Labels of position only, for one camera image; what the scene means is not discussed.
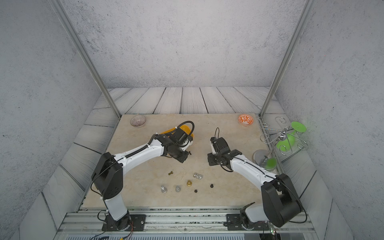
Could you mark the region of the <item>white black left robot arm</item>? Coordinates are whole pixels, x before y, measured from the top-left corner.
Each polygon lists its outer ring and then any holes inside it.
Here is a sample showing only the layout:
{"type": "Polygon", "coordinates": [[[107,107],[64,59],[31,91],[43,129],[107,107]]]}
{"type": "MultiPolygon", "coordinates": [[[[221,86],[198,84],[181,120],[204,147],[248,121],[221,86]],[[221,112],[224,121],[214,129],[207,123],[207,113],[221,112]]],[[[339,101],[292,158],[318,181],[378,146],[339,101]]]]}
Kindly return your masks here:
{"type": "Polygon", "coordinates": [[[124,176],[157,157],[170,157],[183,163],[190,155],[187,148],[193,144],[193,132],[194,127],[189,128],[184,124],[162,134],[154,134],[148,143],[132,150],[101,155],[91,176],[91,186],[96,187],[96,193],[102,197],[113,221],[118,222],[130,216],[121,194],[124,176]]]}

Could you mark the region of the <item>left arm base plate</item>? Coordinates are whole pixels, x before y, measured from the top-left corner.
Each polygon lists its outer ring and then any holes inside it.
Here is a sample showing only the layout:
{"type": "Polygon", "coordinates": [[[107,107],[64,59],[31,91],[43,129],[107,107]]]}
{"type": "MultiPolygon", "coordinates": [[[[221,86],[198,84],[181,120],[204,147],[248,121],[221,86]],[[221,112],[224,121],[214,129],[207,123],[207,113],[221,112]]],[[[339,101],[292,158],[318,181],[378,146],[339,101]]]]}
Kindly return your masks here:
{"type": "Polygon", "coordinates": [[[109,214],[106,215],[105,223],[102,226],[103,232],[142,232],[146,224],[146,215],[126,214],[120,220],[114,220],[109,214]]]}

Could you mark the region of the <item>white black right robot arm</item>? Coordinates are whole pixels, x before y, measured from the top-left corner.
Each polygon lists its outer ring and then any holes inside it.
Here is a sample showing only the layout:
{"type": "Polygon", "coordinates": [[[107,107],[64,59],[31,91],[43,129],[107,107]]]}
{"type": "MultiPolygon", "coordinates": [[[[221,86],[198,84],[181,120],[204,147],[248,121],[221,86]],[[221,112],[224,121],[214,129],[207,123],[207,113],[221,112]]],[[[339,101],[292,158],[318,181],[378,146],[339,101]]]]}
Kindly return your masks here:
{"type": "Polygon", "coordinates": [[[251,203],[240,211],[240,222],[245,230],[251,230],[256,223],[265,221],[282,227],[305,211],[289,176],[276,175],[262,169],[242,152],[231,150],[222,137],[212,137],[210,144],[210,166],[219,165],[227,172],[238,173],[261,191],[261,204],[251,203]]]}

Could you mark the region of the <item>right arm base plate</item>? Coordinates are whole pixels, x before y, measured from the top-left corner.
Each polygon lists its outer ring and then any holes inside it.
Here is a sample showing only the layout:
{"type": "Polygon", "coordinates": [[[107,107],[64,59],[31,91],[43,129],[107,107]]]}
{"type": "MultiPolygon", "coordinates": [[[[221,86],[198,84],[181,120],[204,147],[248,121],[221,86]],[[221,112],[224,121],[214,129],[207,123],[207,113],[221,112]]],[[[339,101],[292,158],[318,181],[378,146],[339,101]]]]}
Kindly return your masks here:
{"type": "Polygon", "coordinates": [[[248,219],[245,212],[238,214],[227,214],[226,221],[223,226],[228,231],[266,231],[269,229],[269,224],[266,221],[252,222],[248,219]]]}

